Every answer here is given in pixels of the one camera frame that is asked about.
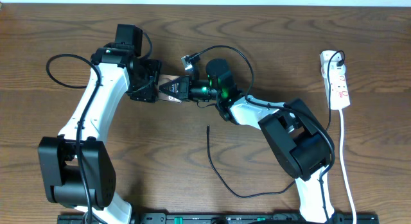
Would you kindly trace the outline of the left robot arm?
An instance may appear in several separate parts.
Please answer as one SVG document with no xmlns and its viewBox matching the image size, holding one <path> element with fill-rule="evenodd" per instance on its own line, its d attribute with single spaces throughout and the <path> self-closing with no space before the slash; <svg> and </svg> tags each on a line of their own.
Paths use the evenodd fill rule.
<svg viewBox="0 0 411 224">
<path fill-rule="evenodd" d="M 73 115 L 55 137 L 43 137 L 38 156 L 46 198 L 82 211 L 82 223 L 130 223 L 132 205 L 116 192 L 105 144 L 120 99 L 154 103 L 162 63 L 133 44 L 108 43 L 88 60 L 89 82 Z"/>
</svg>

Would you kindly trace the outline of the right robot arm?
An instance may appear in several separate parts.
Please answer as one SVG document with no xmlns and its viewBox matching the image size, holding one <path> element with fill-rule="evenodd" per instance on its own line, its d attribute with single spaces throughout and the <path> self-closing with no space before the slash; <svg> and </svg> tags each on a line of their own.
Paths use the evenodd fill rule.
<svg viewBox="0 0 411 224">
<path fill-rule="evenodd" d="M 334 208 L 326 179 L 335 163 L 330 136 L 301 99 L 271 103 L 237 87 L 225 59 L 209 61 L 200 80 L 195 61 L 182 58 L 186 76 L 162 83 L 160 92 L 180 101 L 211 101 L 225 121 L 261 130 L 283 170 L 295 180 L 300 214 L 311 223 L 331 223 Z"/>
</svg>

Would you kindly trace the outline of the Galaxy S25 Ultra smartphone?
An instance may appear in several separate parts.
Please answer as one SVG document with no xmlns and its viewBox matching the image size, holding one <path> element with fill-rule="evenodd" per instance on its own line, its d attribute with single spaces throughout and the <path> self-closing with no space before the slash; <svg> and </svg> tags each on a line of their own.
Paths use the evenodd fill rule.
<svg viewBox="0 0 411 224">
<path fill-rule="evenodd" d="M 165 83 L 171 82 L 172 80 L 175 80 L 177 78 L 178 78 L 178 76 L 161 74 L 160 77 L 159 77 L 158 87 L 160 85 L 165 84 Z M 169 95 L 167 95 L 163 92 L 159 92 L 159 100 L 174 102 L 174 103 L 181 103 L 181 100 L 179 100 L 177 98 L 174 98 L 173 96 L 169 96 Z"/>
</svg>

